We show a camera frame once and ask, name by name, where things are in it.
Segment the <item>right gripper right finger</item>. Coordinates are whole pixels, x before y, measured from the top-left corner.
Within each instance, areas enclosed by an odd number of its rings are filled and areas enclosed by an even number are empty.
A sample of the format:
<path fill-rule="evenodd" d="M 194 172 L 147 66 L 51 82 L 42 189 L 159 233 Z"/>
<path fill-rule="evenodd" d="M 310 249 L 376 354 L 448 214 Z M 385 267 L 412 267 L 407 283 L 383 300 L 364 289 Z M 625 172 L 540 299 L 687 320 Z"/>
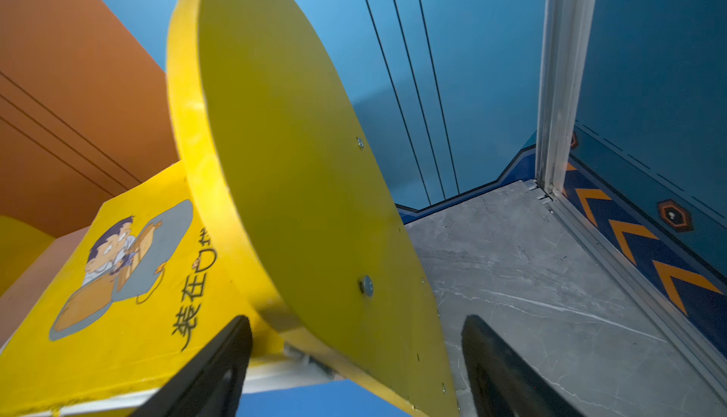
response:
<path fill-rule="evenodd" d="M 479 316 L 467 316 L 461 337 L 479 416 L 581 415 Z"/>

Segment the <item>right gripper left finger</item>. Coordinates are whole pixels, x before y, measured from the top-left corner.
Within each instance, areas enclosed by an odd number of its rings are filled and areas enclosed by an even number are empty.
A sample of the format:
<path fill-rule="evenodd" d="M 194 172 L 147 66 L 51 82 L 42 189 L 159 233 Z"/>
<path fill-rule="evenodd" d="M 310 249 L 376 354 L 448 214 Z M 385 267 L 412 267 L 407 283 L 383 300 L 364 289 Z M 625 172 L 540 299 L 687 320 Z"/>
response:
<path fill-rule="evenodd" d="M 249 319 L 236 316 L 133 415 L 236 415 L 252 350 Z"/>

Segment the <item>white book brown pattern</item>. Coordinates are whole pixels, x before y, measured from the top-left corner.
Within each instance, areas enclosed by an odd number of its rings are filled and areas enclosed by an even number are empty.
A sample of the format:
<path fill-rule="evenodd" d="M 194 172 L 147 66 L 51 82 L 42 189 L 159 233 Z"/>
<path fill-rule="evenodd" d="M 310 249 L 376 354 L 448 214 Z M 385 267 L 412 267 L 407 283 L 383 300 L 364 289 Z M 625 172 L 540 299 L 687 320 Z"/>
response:
<path fill-rule="evenodd" d="M 342 375 L 309 355 L 286 344 L 286 358 L 254 365 L 248 369 L 242 386 L 243 394 L 260 394 L 289 390 L 342 380 Z M 21 416 L 127 416 L 152 398 L 158 389 L 119 394 L 111 398 L 84 401 L 74 405 L 56 406 Z"/>

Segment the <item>yellow cartoon cover book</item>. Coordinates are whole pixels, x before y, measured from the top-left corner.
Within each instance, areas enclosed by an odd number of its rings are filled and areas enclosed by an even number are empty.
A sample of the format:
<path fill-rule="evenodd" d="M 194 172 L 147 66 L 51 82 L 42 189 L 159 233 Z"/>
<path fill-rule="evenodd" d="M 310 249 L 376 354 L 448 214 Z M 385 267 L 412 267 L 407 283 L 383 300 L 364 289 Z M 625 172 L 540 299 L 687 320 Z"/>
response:
<path fill-rule="evenodd" d="M 240 315 L 282 360 L 228 269 L 181 164 L 105 202 L 2 351 L 2 414 L 127 416 Z"/>

